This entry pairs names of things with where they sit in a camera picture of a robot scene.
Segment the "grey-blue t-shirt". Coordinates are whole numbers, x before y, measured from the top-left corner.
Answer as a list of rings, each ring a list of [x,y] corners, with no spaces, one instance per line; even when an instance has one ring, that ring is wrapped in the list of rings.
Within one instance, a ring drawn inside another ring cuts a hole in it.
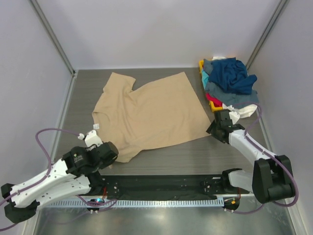
[[[211,61],[206,59],[203,59],[203,61],[203,70],[205,72],[212,71],[212,66],[209,65]],[[210,82],[209,80],[204,92],[209,93],[212,97],[217,98],[227,106],[234,105],[237,109],[241,109],[251,103],[259,103],[259,98],[255,90],[252,90],[251,94],[225,93],[217,84]]]

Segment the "dark blue t-shirt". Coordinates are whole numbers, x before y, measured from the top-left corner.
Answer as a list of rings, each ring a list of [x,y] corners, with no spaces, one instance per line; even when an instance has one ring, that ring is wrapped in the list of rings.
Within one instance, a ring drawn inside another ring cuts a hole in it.
[[[225,93],[244,94],[252,93],[253,84],[257,81],[256,75],[248,75],[242,61],[226,58],[211,61],[213,70],[209,81],[218,85]]]

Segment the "yellow plastic bin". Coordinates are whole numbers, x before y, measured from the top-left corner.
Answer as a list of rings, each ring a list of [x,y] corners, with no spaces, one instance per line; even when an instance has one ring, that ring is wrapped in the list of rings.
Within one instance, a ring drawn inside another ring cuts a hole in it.
[[[200,75],[202,75],[203,64],[204,64],[204,61],[200,60],[199,61]],[[223,109],[223,103],[221,101],[219,101],[216,98],[213,98],[209,93],[206,93],[205,96],[207,100],[209,101],[209,106],[212,112],[220,111]]]

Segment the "pink red t-shirt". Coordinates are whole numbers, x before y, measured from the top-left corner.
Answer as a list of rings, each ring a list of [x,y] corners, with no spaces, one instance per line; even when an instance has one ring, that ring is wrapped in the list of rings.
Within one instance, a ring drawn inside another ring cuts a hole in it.
[[[205,95],[207,100],[212,101],[214,103],[215,107],[222,107],[223,103],[220,100],[218,100],[215,97],[212,97],[209,93],[206,93]]]

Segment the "beige t-shirt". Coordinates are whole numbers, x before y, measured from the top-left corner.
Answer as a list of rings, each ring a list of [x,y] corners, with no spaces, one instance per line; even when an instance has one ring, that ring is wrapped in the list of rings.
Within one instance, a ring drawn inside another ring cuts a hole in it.
[[[135,82],[113,72],[92,112],[98,136],[117,147],[117,162],[208,135],[211,121],[184,72],[136,90]]]

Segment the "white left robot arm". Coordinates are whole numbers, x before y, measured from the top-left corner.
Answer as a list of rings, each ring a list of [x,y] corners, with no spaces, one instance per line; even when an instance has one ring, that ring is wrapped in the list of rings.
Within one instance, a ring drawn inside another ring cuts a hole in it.
[[[99,195],[104,189],[99,170],[111,165],[117,156],[118,150],[112,142],[89,148],[76,146],[32,179],[19,185],[4,184],[1,194],[7,202],[6,218],[17,224],[53,202],[76,195]]]

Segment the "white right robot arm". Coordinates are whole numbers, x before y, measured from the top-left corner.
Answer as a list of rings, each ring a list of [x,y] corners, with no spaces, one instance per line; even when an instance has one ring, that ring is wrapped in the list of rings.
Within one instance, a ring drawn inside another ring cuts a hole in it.
[[[278,156],[268,151],[242,125],[233,125],[231,121],[212,122],[207,133],[237,149],[253,165],[252,173],[242,169],[225,170],[223,175],[228,185],[252,192],[262,204],[278,204],[278,200],[286,198],[294,198],[291,203],[286,204],[287,207],[297,202],[298,187],[287,156]]]

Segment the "cyan t-shirt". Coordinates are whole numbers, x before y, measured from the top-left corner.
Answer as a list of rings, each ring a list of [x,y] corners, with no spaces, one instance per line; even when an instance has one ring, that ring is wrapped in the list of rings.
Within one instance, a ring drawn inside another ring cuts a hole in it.
[[[209,79],[209,75],[204,70],[202,70],[201,71],[201,82],[202,82],[204,89],[206,87],[208,79]]]

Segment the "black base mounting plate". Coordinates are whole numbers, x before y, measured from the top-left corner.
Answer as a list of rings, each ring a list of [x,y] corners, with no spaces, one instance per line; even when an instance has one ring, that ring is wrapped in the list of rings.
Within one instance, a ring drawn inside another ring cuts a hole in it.
[[[231,186],[221,174],[103,175],[98,194],[138,201],[213,200],[218,195],[249,194]]]

